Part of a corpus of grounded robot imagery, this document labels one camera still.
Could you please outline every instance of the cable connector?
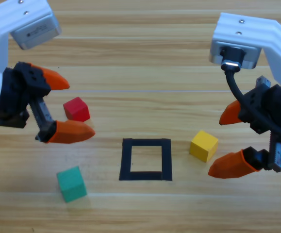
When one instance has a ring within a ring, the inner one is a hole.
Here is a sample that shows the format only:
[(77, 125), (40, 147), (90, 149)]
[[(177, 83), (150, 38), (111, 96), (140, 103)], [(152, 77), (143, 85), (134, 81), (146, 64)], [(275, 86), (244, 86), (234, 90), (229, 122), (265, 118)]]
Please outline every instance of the cable connector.
[(245, 54), (245, 51), (240, 48), (224, 48), (220, 52), (220, 55), (222, 56), (221, 69), (224, 71), (232, 70), (234, 73), (239, 72), (242, 68)]

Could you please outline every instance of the robotic arm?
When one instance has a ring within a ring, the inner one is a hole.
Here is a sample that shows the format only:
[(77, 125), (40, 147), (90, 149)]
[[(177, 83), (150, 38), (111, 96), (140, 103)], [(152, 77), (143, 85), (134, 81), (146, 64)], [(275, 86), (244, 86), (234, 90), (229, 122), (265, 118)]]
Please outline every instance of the robotic arm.
[(217, 159), (209, 175), (238, 178), (254, 171), (281, 172), (281, 86), (270, 87), (261, 76), (256, 87), (242, 94), (234, 74), (257, 65), (264, 50), (274, 79), (281, 85), (281, 25), (274, 20), (222, 13), (210, 50), (210, 61), (221, 65), (231, 92), (237, 99), (221, 115), (220, 124), (249, 123), (258, 134), (271, 131), (269, 151), (249, 147)]
[(9, 34), (22, 50), (28, 50), (61, 33), (47, 0), (7, 0), (0, 4), (0, 126), (24, 128), (29, 104), (44, 143), (74, 143), (95, 132), (83, 122), (52, 119), (43, 97), (51, 90), (68, 89), (68, 81), (57, 72), (18, 62), (8, 68)]

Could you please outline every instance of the white plastic casing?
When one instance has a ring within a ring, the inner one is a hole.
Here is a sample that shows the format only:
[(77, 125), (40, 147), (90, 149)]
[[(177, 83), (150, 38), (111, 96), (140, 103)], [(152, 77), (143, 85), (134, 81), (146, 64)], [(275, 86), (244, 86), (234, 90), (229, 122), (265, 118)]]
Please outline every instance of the white plastic casing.
[(7, 0), (0, 4), (0, 93), (8, 66), (9, 33), (22, 49), (30, 49), (61, 33), (47, 0)]
[(248, 55), (242, 66), (246, 69), (255, 68), (263, 49), (274, 79), (281, 85), (281, 25), (277, 21), (221, 13), (211, 45), (213, 63), (221, 64), (221, 44), (243, 48)]

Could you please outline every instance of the green cube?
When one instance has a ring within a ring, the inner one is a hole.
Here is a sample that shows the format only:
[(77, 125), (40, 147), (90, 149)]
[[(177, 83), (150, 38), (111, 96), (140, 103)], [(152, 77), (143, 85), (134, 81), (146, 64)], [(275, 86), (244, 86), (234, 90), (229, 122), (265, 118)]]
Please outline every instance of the green cube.
[(65, 202), (87, 195), (84, 180), (78, 166), (57, 173), (57, 179)]

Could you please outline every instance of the black cable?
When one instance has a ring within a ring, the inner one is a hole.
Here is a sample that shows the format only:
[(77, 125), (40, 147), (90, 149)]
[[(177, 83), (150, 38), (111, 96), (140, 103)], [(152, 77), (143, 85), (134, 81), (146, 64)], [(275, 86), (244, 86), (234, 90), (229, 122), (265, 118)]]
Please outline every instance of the black cable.
[(266, 127), (270, 129), (270, 131), (276, 133), (277, 135), (281, 136), (281, 127), (276, 125), (273, 121), (269, 120), (263, 114), (261, 114), (257, 109), (253, 108), (244, 98), (244, 95), (238, 88), (235, 79), (234, 79), (234, 67), (227, 66), (225, 69), (225, 75), (227, 79), (227, 83), (229, 88), (235, 98), (239, 101), (241, 106), (245, 108), (249, 113), (251, 113), (256, 119), (260, 120)]

